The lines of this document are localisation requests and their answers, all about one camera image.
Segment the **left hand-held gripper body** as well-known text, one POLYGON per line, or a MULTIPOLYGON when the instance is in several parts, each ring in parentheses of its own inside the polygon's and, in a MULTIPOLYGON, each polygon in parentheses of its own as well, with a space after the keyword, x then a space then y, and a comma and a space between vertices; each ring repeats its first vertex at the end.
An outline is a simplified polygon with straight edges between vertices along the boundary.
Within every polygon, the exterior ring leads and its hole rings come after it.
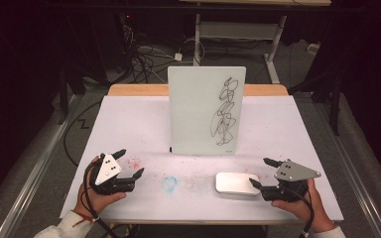
POLYGON ((135 181, 118 178, 122 171, 120 165, 111 154, 101 154, 90 175, 90 185, 98 194, 130 192, 135 188, 135 181))

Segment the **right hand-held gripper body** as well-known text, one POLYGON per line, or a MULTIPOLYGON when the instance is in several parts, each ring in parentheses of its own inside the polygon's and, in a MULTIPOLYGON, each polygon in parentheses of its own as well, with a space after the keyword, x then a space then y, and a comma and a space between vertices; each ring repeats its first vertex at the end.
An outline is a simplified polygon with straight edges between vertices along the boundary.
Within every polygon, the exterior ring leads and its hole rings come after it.
POLYGON ((301 200, 308 192, 307 179, 320 178, 321 173, 291 160, 281 162, 280 167, 273 167, 277 169, 274 178, 278 181, 278 184, 263 186, 261 191, 263 198, 266 201, 284 200, 295 202, 301 200))

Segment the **white board eraser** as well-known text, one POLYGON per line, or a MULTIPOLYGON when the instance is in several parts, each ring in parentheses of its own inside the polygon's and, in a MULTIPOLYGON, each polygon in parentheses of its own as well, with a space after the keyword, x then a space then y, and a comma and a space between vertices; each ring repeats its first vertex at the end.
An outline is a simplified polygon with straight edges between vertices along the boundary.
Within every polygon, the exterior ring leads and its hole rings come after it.
POLYGON ((252 185, 251 179, 259 180, 257 176, 251 174, 218 173, 215 176, 215 189, 219 193, 257 195, 260 190, 252 185))

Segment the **white glass whiteboard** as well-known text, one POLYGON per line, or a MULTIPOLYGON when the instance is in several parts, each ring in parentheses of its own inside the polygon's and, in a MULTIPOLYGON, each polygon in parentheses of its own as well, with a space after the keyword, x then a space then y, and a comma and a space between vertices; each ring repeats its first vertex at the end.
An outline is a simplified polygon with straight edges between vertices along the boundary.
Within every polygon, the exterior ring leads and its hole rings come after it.
POLYGON ((246 68, 168 68, 171 147, 176 155, 236 153, 246 68))

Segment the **person's left hand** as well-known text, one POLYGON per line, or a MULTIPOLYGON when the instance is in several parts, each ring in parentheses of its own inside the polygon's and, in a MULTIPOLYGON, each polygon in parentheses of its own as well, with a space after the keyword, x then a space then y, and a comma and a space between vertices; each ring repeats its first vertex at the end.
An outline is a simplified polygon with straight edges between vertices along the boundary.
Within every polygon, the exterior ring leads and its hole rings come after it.
POLYGON ((85 215, 89 218, 98 216, 108 205, 127 196, 125 192, 117 192, 110 195, 96 193, 89 185, 89 176, 92 170, 92 166, 88 166, 85 169, 84 175, 86 176, 86 181, 78 189, 77 202, 72 210, 77 214, 85 215))

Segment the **person's right hand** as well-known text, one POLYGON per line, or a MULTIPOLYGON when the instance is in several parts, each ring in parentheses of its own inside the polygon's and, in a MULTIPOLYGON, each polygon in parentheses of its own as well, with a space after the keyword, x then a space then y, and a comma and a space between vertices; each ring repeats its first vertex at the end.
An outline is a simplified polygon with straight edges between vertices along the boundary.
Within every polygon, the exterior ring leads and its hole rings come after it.
POLYGON ((313 232, 333 229, 336 225, 325 212, 315 181, 309 178, 307 183, 309 189, 304 199, 295 202, 274 200, 271 205, 294 214, 301 222, 310 225, 313 232))

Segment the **white table mat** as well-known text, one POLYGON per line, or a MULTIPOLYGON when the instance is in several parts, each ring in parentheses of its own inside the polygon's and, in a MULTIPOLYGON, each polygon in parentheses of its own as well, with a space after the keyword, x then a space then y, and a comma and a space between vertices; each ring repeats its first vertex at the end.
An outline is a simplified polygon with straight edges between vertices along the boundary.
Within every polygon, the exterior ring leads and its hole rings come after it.
POLYGON ((291 96, 243 100, 233 156, 179 156, 170 152, 169 102, 165 96, 106 96, 63 205, 73 209, 88 163, 102 153, 125 150, 121 175, 143 175, 126 198, 108 206, 102 219, 119 223, 284 224, 295 222, 260 195, 217 192, 221 172, 257 176, 274 185, 267 158, 289 159, 321 172, 323 167, 291 96))

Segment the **wooden table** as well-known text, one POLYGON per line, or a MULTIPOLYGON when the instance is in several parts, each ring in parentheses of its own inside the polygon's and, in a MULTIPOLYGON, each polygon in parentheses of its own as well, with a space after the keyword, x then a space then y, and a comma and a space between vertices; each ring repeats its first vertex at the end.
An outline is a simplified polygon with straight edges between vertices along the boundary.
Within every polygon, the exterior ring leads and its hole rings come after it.
MULTIPOLYGON (((107 93, 108 96, 160 96, 167 98, 169 96, 169 87, 166 84, 114 84, 107 93)), ((288 96, 289 93, 284 85, 281 84, 245 84, 245 97, 249 96, 288 96)), ((103 216, 109 223, 119 224, 185 224, 185 225, 235 225, 242 224, 242 221, 226 221, 226 220, 203 220, 203 219, 180 219, 172 218, 166 220, 157 220, 156 218, 138 219, 138 218, 122 218, 126 214, 126 210, 119 210, 119 206, 109 206, 103 216)))

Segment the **metal floor rail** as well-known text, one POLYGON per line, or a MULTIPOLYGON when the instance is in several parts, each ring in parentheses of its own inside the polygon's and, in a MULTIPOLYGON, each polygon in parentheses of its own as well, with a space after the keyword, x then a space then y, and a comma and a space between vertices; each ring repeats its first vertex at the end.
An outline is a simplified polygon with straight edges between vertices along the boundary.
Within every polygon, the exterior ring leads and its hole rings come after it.
POLYGON ((18 229, 26 211, 32 202, 40 183, 48 169, 51 162, 52 155, 55 147, 62 139, 69 121, 72 118, 73 113, 76 111, 78 105, 82 100, 82 95, 74 95, 67 105, 67 114, 63 120, 58 124, 56 132, 51 138, 50 142, 46 146, 44 152, 38 157, 38 160, 32 168, 26 182, 17 198, 15 199, 13 206, 9 210, 6 218, 0 226, 0 238, 13 238, 16 230, 18 229))
POLYGON ((346 102, 340 104, 338 131, 329 125, 328 107, 315 106, 324 131, 323 143, 331 154, 319 148, 344 220, 339 224, 348 238, 381 238, 381 166, 346 102))

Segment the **white metal desk frame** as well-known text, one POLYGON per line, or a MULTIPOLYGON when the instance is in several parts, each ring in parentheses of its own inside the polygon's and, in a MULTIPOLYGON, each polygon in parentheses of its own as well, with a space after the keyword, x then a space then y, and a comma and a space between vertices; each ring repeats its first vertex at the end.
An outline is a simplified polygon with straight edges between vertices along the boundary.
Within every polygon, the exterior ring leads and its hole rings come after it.
MULTIPOLYGON (((331 0, 181 0, 190 3, 192 7, 280 7, 291 10, 293 7, 316 8, 328 7, 331 0)), ((263 60, 272 83, 280 82, 274 66, 274 56, 281 40, 287 20, 286 14, 281 14, 277 23, 248 23, 231 21, 206 21, 200 13, 195 14, 193 65, 200 66, 204 46, 200 39, 231 39, 271 41, 271 50, 263 55, 263 60)))

